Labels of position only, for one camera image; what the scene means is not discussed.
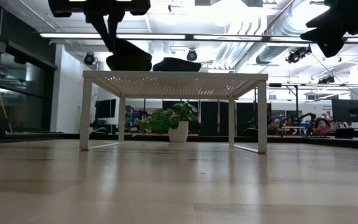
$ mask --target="spotlight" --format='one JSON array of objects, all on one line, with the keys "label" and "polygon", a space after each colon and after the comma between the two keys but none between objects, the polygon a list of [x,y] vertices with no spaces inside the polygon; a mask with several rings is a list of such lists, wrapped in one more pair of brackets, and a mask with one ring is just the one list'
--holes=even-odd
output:
[{"label": "spotlight", "polygon": [[335,78],[333,76],[330,76],[327,78],[327,82],[328,83],[334,83],[335,82]]},{"label": "spotlight", "polygon": [[311,47],[298,47],[296,50],[291,51],[289,56],[285,59],[288,63],[297,63],[301,59],[305,58],[306,55],[311,54]]},{"label": "spotlight", "polygon": [[190,49],[187,53],[187,61],[194,62],[197,60],[197,53],[195,49]]},{"label": "spotlight", "polygon": [[317,84],[330,84],[330,83],[334,83],[334,82],[335,82],[335,78],[333,76],[329,76],[327,78],[318,80]]},{"label": "spotlight", "polygon": [[98,62],[98,59],[94,57],[94,52],[88,52],[86,53],[86,56],[84,58],[84,63],[87,65],[94,65]]}]

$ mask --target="wooden floor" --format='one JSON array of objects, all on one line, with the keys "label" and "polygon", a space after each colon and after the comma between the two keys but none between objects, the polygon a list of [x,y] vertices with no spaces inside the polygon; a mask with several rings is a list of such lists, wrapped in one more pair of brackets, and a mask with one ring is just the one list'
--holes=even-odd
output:
[{"label": "wooden floor", "polygon": [[358,150],[0,144],[0,223],[358,224]]}]

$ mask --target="potted plant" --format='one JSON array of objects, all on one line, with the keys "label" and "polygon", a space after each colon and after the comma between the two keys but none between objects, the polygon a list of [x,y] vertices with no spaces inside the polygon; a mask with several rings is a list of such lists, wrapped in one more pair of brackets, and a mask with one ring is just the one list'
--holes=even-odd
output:
[{"label": "potted plant", "polygon": [[276,124],[270,124],[267,126],[267,134],[269,135],[278,135],[280,134],[280,128]]},{"label": "potted plant", "polygon": [[175,103],[167,110],[157,110],[139,121],[143,133],[168,134],[171,142],[186,142],[189,121],[197,121],[197,109],[189,103]]}]

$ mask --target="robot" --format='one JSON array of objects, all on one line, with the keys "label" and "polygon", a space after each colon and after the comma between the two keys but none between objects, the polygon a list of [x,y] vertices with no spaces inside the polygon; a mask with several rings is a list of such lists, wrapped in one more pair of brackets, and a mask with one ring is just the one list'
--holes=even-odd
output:
[{"label": "robot", "polygon": [[333,57],[343,48],[346,33],[358,34],[358,0],[324,0],[323,4],[330,8],[306,23],[314,29],[301,39],[317,42],[326,57]]},{"label": "robot", "polygon": [[[150,9],[150,0],[86,0],[82,2],[69,0],[48,0],[50,10],[55,17],[70,17],[73,12],[83,12],[85,21],[92,24],[98,31],[104,44],[110,52],[114,52],[118,23],[122,21],[125,12],[134,16],[143,16]],[[109,16],[108,26],[103,16]]]}]

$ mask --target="white table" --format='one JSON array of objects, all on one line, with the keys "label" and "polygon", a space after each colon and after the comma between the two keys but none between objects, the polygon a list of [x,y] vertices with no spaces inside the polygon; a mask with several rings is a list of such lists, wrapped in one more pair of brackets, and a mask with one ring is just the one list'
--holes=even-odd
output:
[{"label": "white table", "polygon": [[305,132],[305,127],[303,127],[303,126],[283,126],[283,127],[281,128],[281,134],[285,134],[285,132],[286,132],[288,129],[297,129],[297,130],[299,130],[300,133],[304,133],[304,132]]},{"label": "white table", "polygon": [[[83,74],[80,149],[90,150],[124,142],[125,100],[127,98],[197,99],[229,101],[229,145],[252,152],[267,152],[267,74],[201,73],[201,72],[137,72],[85,71]],[[89,146],[92,83],[119,97],[118,143]],[[258,88],[258,148],[238,146],[235,101]]]}]

